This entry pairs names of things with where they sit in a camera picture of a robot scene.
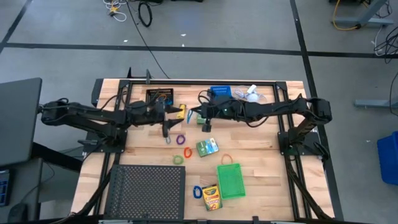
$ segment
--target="purple rubber band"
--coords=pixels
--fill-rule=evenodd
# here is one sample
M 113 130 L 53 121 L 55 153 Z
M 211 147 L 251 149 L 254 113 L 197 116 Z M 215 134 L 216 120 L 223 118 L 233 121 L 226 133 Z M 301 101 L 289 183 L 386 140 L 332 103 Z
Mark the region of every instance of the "purple rubber band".
M 175 140 L 175 142 L 176 142 L 177 144 L 179 144 L 179 145 L 184 144 L 184 142 L 185 142 L 185 136 L 184 136 L 183 134 L 179 134 L 179 135 L 177 136 L 177 139 Z

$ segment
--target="yellow crayon box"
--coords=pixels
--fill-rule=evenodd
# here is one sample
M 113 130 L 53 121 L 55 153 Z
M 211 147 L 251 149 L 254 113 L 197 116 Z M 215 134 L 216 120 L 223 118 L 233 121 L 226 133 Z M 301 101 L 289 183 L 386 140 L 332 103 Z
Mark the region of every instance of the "yellow crayon box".
M 208 211 L 216 210 L 223 207 L 221 203 L 220 190 L 216 184 L 202 187 L 203 199 L 205 199 L 206 209 Z
M 184 119 L 186 107 L 187 107 L 186 105 L 180 104 L 180 109 L 182 109 L 182 110 L 177 113 L 177 119 Z

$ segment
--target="blue bin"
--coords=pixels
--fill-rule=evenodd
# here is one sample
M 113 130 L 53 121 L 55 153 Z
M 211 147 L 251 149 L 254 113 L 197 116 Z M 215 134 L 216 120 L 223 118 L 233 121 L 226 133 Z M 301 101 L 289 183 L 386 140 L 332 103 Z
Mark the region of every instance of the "blue bin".
M 381 168 L 381 178 L 385 183 L 398 185 L 398 131 L 391 136 L 379 139 L 377 149 Z

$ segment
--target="blue container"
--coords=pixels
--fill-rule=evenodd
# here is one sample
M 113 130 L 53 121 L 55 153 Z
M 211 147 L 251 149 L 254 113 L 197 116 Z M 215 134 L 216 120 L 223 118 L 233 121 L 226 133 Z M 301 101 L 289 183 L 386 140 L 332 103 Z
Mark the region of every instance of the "blue container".
M 398 131 L 391 136 L 379 139 L 377 149 L 381 168 L 381 178 L 385 183 L 398 185 Z
M 232 96 L 230 86 L 211 86 L 210 90 L 216 93 L 217 96 Z

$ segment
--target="orange rubber band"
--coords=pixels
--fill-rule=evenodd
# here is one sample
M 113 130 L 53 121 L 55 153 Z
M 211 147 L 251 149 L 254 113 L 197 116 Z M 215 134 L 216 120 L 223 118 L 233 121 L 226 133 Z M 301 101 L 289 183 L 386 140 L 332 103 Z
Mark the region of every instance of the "orange rubber band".
M 184 157 L 188 159 L 191 156 L 192 156 L 192 149 L 190 147 L 185 147 L 185 149 L 184 149 Z
M 167 96 L 166 96 L 165 94 L 161 94 L 160 96 L 158 96 L 158 97 L 156 98 L 156 100 L 159 99 L 159 98 L 162 97 L 162 96 L 164 96 L 164 99 L 165 99 L 165 100 L 167 99 Z
M 232 156 L 230 156 L 229 154 L 226 153 L 226 154 L 224 154 L 223 157 L 221 158 L 221 164 L 224 165 L 224 157 L 226 157 L 226 156 L 228 156 L 228 157 L 231 159 L 231 164 L 234 163 L 234 161 L 233 161 L 233 159 L 232 159 Z

